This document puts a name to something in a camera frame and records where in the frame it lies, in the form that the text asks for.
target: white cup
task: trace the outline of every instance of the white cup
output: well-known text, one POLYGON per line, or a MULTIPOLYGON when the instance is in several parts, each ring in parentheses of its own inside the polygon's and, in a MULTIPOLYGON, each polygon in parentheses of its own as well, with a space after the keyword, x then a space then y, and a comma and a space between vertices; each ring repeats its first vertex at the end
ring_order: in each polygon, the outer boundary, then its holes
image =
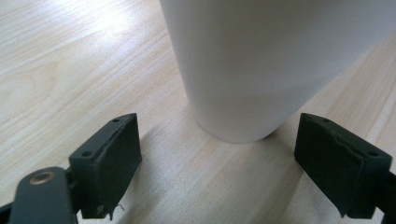
POLYGON ((264 138, 396 27, 394 0, 161 5, 195 119, 231 143, 264 138))

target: table surface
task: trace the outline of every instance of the table surface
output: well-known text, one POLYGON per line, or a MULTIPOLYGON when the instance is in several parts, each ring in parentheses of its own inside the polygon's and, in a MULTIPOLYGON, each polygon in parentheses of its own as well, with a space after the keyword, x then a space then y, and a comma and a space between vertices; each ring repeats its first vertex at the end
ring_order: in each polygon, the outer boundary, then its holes
MULTIPOLYGON (((68 167, 110 119, 138 115, 143 162, 112 223, 379 223, 340 218, 293 158, 301 112, 396 156, 396 33, 268 138, 221 142, 189 107, 158 0, 0 7, 0 204, 25 175, 68 167)), ((107 219, 80 223, 107 223, 107 219)))

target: light wood surface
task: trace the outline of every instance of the light wood surface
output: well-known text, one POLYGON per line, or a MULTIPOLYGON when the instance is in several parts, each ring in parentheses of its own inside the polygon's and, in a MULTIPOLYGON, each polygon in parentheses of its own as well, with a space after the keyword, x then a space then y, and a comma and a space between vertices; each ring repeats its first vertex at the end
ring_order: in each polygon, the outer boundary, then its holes
POLYGON ((268 138, 227 144, 193 120, 157 0, 0 6, 0 204, 25 175, 68 167, 107 121, 135 112, 143 162, 112 223, 379 223, 380 211, 341 219, 293 148, 308 112, 394 157, 395 106, 396 33, 268 138))

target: black plastic part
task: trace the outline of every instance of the black plastic part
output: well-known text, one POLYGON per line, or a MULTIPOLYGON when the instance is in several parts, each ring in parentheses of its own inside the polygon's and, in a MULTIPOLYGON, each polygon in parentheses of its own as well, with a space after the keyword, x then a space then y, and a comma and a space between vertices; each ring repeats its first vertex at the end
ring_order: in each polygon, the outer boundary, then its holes
POLYGON ((342 216, 373 216, 375 188, 389 173, 389 154, 328 119, 302 114, 294 155, 342 216))
POLYGON ((64 169, 50 167, 24 177, 17 187, 9 223, 77 223, 64 169))
POLYGON ((80 189, 74 190, 83 202, 84 218, 112 214, 134 171, 142 161, 136 114, 111 120, 70 157, 71 174, 80 189))
POLYGON ((0 224, 8 223, 11 215, 12 203, 0 207, 0 224))
POLYGON ((396 223, 396 176, 389 172, 375 192, 375 203, 385 216, 383 223, 396 223))

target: paper cup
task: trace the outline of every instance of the paper cup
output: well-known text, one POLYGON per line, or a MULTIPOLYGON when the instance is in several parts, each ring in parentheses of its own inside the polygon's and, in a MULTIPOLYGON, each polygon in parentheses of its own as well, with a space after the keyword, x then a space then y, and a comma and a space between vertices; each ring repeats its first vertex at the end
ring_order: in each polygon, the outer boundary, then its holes
POLYGON ((191 110, 230 143, 264 138, 396 27, 389 0, 161 0, 191 110))

